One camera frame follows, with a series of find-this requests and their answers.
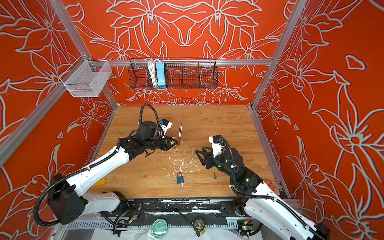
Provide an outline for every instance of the black wire basket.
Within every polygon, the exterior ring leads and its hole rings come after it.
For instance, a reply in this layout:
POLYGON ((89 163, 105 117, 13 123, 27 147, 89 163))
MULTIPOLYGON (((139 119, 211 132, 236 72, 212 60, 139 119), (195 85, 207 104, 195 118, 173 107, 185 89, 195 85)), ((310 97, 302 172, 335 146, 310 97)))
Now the black wire basket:
POLYGON ((133 89, 215 89, 218 85, 216 59, 208 58, 131 58, 129 86, 133 89), (153 86, 148 60, 164 62, 165 86, 153 86))

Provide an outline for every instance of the red floral backdrop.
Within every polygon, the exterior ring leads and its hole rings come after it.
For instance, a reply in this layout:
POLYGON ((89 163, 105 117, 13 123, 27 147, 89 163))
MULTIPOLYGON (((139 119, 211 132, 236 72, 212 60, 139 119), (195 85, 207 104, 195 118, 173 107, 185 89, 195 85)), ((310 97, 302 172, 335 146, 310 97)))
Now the red floral backdrop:
POLYGON ((311 0, 257 106, 290 194, 332 239, 384 235, 384 3, 311 0))
MULTIPOLYGON (((148 56, 271 58, 294 0, 64 0, 94 59, 148 56)), ((133 90, 125 67, 108 86, 120 104, 248 104, 266 66, 219 68, 216 90, 133 90)))
MULTIPOLYGON (((50 3, 0 1, 0 144, 80 56, 50 3)), ((48 239, 32 208, 57 173, 89 162, 112 113, 106 97, 66 92, 0 169, 0 239, 48 239)), ((44 206, 41 215, 52 220, 44 206)))

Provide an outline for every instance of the yellow block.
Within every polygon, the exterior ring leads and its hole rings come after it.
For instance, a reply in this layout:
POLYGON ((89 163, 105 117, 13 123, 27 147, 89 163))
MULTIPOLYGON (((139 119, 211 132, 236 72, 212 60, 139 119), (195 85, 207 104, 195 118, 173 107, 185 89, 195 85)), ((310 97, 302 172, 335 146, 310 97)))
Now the yellow block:
POLYGON ((98 181, 94 184, 94 186, 105 185, 106 181, 107 181, 106 178, 100 179, 100 180, 98 180, 98 181))

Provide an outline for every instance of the wooden tabletop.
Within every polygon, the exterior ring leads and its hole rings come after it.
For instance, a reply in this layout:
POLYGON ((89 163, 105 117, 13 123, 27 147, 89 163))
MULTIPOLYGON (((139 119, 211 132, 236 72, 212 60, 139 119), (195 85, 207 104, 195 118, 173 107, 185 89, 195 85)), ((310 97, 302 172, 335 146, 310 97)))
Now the wooden tabletop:
MULTIPOLYGON (((118 190, 129 198, 153 197, 218 197, 234 196, 228 187, 229 176, 212 167, 207 170, 195 155, 195 150, 212 147, 208 137, 223 136, 238 150, 244 164, 262 179, 275 185, 263 148, 253 126, 247 106, 154 106, 159 119, 167 119, 172 127, 167 136, 176 136, 183 124, 182 143, 177 150, 144 154, 109 173, 106 184, 91 187, 88 192, 118 190), (184 184, 177 184, 178 172, 184 184)), ((116 145, 119 137, 127 137, 138 129, 140 106, 119 107, 104 139, 98 157, 116 145)), ((152 110, 144 109, 143 121, 156 121, 152 110)))

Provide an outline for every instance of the white mesh basket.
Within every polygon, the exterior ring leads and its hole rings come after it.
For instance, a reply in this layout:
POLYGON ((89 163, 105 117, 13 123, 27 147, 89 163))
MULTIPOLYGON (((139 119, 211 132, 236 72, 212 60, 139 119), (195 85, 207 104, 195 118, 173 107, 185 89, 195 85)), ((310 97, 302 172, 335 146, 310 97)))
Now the white mesh basket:
POLYGON ((101 68, 93 69, 87 61, 81 61, 75 72, 63 83, 74 97, 98 97, 111 73, 108 61, 101 68))

